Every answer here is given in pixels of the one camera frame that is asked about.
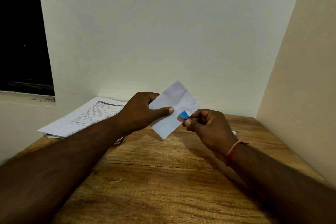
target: red thread bracelet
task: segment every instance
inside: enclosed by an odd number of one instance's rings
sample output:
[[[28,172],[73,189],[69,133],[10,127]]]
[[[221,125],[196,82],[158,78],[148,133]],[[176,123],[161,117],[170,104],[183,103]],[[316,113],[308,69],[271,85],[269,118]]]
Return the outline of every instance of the red thread bracelet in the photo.
[[[232,159],[232,155],[233,155],[233,152],[235,151],[235,149],[237,148],[237,146],[239,144],[249,144],[249,143],[245,143],[245,142],[242,142],[242,141],[237,141],[231,148],[231,150],[229,150],[229,153],[227,154],[227,158],[225,160],[225,165],[228,167],[230,166],[230,162],[231,162],[231,159]]]

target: person's right hand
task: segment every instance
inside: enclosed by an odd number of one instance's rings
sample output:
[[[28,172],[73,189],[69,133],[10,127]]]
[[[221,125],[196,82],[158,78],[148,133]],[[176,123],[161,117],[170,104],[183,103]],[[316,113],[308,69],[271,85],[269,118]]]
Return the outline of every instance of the person's right hand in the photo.
[[[223,159],[218,155],[226,158],[231,147],[237,142],[229,123],[221,112],[198,109],[182,125],[187,127],[188,131],[195,132],[202,143],[221,160]]]

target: window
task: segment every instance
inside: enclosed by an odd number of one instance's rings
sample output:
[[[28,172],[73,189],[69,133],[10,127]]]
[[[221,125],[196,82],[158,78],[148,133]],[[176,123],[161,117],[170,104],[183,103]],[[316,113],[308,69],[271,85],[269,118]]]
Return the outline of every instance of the window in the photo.
[[[40,0],[1,0],[0,90],[55,95]]]

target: wooden table surface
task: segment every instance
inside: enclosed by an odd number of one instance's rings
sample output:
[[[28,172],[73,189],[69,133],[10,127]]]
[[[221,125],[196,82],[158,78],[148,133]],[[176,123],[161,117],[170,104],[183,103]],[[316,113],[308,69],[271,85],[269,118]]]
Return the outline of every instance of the wooden table surface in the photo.
[[[257,120],[226,115],[238,137],[323,180]],[[56,139],[42,137],[19,154]],[[111,147],[53,223],[279,223],[235,172],[180,126],[166,140],[151,128]]]

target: fingernail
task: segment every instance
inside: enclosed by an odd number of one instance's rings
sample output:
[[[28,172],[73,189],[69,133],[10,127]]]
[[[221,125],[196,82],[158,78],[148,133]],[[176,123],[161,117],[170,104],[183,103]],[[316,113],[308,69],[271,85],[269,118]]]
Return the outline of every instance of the fingernail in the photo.
[[[190,126],[191,121],[190,120],[185,120],[184,124],[188,127],[188,126]]]

